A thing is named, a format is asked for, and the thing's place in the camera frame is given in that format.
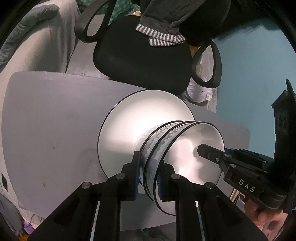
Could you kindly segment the person's right hand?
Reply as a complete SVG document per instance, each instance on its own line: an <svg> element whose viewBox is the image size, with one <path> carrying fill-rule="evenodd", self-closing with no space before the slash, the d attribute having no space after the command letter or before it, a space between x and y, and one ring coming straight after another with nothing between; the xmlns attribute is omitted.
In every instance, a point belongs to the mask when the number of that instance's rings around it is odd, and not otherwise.
<svg viewBox="0 0 296 241"><path fill-rule="evenodd" d="M263 226L269 222L264 232L268 238L278 234L288 217L288 214L284 213L282 210L260 211L259 206L252 200L247 200L245 202L244 210L245 215L250 218L260 230L263 230Z"/></svg>

